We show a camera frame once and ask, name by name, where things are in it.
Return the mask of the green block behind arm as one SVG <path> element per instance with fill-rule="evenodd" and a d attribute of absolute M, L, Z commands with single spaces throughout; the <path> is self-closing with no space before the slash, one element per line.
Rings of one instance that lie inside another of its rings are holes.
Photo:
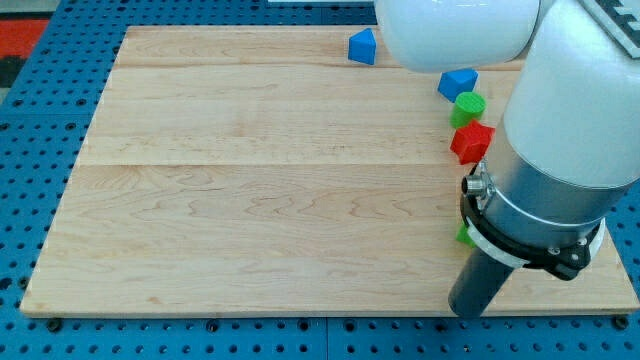
<path fill-rule="evenodd" d="M 455 240 L 469 246 L 470 248 L 476 247 L 473 239 L 468 234 L 468 227 L 464 223 L 460 224 Z"/>

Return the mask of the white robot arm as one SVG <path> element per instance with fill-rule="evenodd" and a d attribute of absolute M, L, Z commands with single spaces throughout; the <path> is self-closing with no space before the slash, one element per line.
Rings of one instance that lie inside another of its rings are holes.
<path fill-rule="evenodd" d="M 524 59 L 492 145 L 463 181 L 468 232 L 504 265 L 570 280 L 609 208 L 639 179 L 635 1 L 374 4 L 404 67 L 444 72 Z"/>

